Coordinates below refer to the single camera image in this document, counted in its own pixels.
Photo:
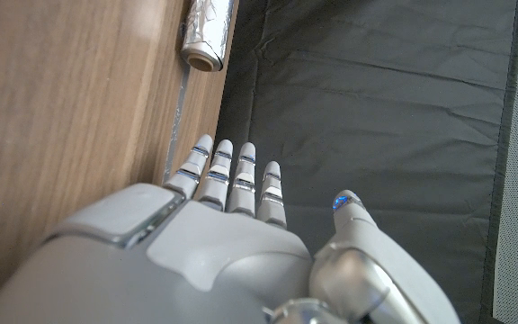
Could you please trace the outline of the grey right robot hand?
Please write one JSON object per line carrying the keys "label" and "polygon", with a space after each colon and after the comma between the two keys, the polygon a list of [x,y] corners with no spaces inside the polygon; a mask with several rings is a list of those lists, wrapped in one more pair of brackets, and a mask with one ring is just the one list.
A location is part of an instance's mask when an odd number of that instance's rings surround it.
{"label": "grey right robot hand", "polygon": [[163,185],[61,221],[0,290],[0,323],[456,323],[434,279],[340,192],[316,253],[287,228],[281,169],[201,137]]}

